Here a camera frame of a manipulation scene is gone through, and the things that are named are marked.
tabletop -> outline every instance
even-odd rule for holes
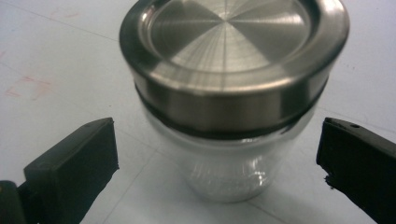
[[[120,169],[81,223],[374,223],[316,165],[324,118],[396,142],[396,2],[345,0],[346,46],[312,120],[272,185],[242,203],[212,203],[162,154],[122,58],[121,22],[136,1],[0,0],[0,179],[84,123],[112,117]]]

metal lid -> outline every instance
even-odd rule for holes
[[[298,120],[348,29],[337,0],[140,0],[120,46],[157,118],[185,133],[239,138]]]

stainless steel lid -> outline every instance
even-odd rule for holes
[[[157,118],[240,138],[288,126],[315,103],[348,29],[338,0],[140,0],[120,46]]]

black object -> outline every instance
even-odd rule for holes
[[[396,145],[359,125],[326,118],[317,164],[326,182],[377,223],[396,223]]]
[[[79,223],[119,169],[113,123],[81,126],[26,166],[18,188],[0,181],[0,223]]]

glass jar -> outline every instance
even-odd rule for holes
[[[338,0],[137,1],[120,46],[164,154],[206,198],[259,194],[347,41]]]

